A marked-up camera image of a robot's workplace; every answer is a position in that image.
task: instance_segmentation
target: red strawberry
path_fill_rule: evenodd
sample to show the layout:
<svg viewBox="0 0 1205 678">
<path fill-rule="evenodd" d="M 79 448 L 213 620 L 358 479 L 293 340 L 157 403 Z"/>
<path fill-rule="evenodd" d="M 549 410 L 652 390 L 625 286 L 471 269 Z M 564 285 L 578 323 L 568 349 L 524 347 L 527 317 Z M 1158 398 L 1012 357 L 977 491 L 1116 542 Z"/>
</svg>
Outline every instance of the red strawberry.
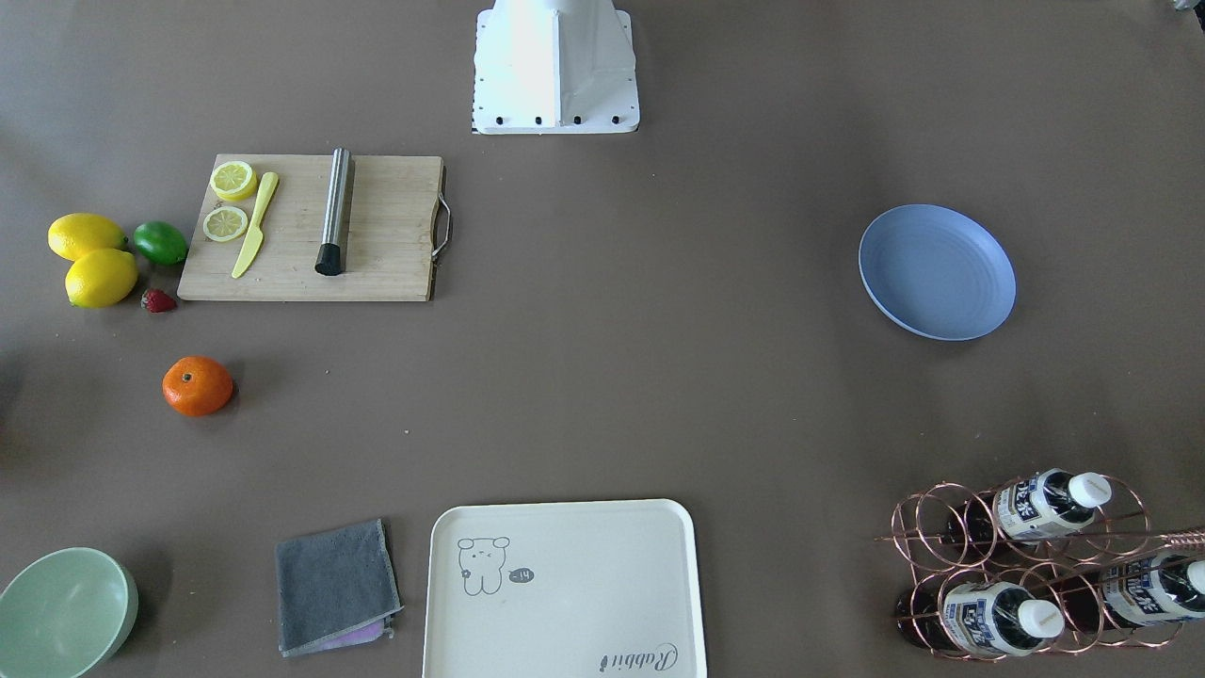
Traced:
<svg viewBox="0 0 1205 678">
<path fill-rule="evenodd" d="M 142 293 L 142 307 L 153 313 L 161 313 L 175 308 L 176 299 L 163 289 L 151 288 Z"/>
</svg>

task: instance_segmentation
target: green bowl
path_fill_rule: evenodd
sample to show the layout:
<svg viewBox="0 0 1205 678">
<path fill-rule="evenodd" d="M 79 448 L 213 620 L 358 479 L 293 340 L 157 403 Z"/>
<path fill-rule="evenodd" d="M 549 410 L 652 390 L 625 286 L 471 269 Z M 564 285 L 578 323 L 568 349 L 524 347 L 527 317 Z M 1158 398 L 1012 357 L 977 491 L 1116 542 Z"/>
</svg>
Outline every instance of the green bowl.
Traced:
<svg viewBox="0 0 1205 678">
<path fill-rule="evenodd" d="M 78 678 L 122 647 L 137 611 L 134 579 L 110 556 L 45 555 L 0 594 L 0 678 Z"/>
</svg>

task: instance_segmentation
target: bottle label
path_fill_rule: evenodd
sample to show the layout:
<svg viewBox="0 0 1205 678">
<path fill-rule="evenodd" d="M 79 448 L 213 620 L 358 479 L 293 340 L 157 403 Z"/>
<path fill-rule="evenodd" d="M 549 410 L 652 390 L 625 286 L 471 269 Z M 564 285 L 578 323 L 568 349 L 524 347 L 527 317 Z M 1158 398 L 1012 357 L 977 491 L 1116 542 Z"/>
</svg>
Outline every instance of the bottle label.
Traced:
<svg viewBox="0 0 1205 678">
<path fill-rule="evenodd" d="M 956 645 L 983 659 L 1029 654 L 1029 650 L 1015 648 L 1000 637 L 992 614 L 995 597 L 1003 589 L 1011 586 L 1013 585 L 1005 582 L 962 584 L 946 592 L 941 608 L 942 625 L 950 631 Z"/>
<path fill-rule="evenodd" d="M 995 518 L 1004 533 L 1012 540 L 1039 541 L 1070 535 L 1088 523 L 1069 523 L 1046 501 L 1046 479 L 1062 473 L 1052 468 L 1016 485 L 1010 485 L 995 496 Z"/>
<path fill-rule="evenodd" d="M 1193 612 L 1177 605 L 1164 590 L 1159 573 L 1152 571 L 1158 568 L 1168 555 L 1160 554 L 1110 567 L 1104 577 L 1105 583 L 1100 585 L 1109 607 L 1139 626 L 1205 618 L 1205 613 Z"/>
</svg>

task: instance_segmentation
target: white tray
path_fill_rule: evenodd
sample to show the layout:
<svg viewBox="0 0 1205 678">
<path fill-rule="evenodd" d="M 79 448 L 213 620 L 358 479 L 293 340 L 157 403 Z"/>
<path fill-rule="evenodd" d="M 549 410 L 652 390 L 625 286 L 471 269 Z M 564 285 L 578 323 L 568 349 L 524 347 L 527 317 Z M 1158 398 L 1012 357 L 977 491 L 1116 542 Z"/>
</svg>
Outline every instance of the white tray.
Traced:
<svg viewBox="0 0 1205 678">
<path fill-rule="evenodd" d="M 458 507 L 435 521 L 424 678 L 612 674 L 707 674 L 681 505 Z"/>
</svg>

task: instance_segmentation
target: folded cloth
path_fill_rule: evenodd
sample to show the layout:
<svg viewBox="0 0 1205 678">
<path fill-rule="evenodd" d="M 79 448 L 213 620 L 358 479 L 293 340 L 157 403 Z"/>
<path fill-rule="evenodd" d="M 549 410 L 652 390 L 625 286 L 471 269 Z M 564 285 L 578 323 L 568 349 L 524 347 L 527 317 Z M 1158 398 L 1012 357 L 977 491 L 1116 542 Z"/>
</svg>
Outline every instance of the folded cloth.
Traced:
<svg viewBox="0 0 1205 678">
<path fill-rule="evenodd" d="M 393 636 L 401 600 L 380 519 L 281 542 L 276 582 L 284 656 Z"/>
</svg>

